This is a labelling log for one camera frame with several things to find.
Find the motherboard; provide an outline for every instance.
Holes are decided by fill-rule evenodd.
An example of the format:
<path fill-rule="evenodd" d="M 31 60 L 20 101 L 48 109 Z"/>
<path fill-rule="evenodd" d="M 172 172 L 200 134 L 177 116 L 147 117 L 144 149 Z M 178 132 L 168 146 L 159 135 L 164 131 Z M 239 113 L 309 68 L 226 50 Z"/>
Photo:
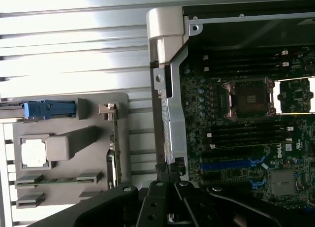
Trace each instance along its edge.
<path fill-rule="evenodd" d="M 315 206 L 315 47 L 189 52 L 180 66 L 189 179 Z"/>

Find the white label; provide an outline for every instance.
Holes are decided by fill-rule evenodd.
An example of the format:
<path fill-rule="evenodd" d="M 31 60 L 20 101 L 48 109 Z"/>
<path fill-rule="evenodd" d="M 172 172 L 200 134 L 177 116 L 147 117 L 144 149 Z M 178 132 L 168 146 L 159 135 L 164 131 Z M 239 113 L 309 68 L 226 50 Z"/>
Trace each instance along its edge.
<path fill-rule="evenodd" d="M 292 151 L 292 144 L 291 143 L 288 143 L 288 144 L 285 145 L 285 151 L 286 152 Z"/>
<path fill-rule="evenodd" d="M 21 147 L 23 164 L 28 167 L 43 167 L 46 163 L 46 146 L 41 139 L 27 139 Z"/>
<path fill-rule="evenodd" d="M 297 150 L 301 150 L 301 140 L 299 139 L 299 141 L 296 143 L 296 149 Z"/>
<path fill-rule="evenodd" d="M 269 166 L 267 166 L 265 163 L 261 164 L 261 166 L 262 166 L 264 169 L 269 169 Z"/>

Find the blue pcie slot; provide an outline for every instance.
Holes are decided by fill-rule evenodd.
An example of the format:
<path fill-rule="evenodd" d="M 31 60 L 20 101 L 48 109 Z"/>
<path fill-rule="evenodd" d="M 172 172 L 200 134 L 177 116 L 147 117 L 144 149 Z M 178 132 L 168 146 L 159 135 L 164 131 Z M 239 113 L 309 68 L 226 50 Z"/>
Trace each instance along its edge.
<path fill-rule="evenodd" d="M 262 163 L 265 160 L 263 156 L 260 160 L 252 160 L 248 158 L 247 160 L 239 161 L 229 161 L 229 162 L 216 162 L 216 163 L 201 163 L 201 170 L 217 170 L 217 169 L 229 169 L 229 168 L 244 168 L 244 167 L 254 167 L 258 163 Z"/>
<path fill-rule="evenodd" d="M 251 167 L 252 163 L 249 160 L 233 161 L 233 162 L 218 162 L 218 163 L 202 163 L 202 170 L 216 170 L 228 168 Z"/>

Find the cpu socket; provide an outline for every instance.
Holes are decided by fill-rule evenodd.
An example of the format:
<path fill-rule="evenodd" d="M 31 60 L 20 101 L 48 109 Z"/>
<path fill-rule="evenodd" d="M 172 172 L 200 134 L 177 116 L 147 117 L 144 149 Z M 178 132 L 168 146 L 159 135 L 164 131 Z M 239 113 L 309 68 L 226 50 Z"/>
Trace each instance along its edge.
<path fill-rule="evenodd" d="M 226 119 L 233 121 L 259 120 L 276 114 L 273 104 L 275 83 L 269 78 L 232 80 L 224 83 L 228 91 Z"/>

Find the blue latch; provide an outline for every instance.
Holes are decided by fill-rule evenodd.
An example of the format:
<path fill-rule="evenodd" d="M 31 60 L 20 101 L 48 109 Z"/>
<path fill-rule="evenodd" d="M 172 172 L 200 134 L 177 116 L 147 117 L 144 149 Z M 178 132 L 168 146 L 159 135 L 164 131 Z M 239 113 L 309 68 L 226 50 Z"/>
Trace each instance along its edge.
<path fill-rule="evenodd" d="M 52 116 L 75 116 L 75 101 L 38 100 L 24 101 L 25 118 L 50 119 Z"/>

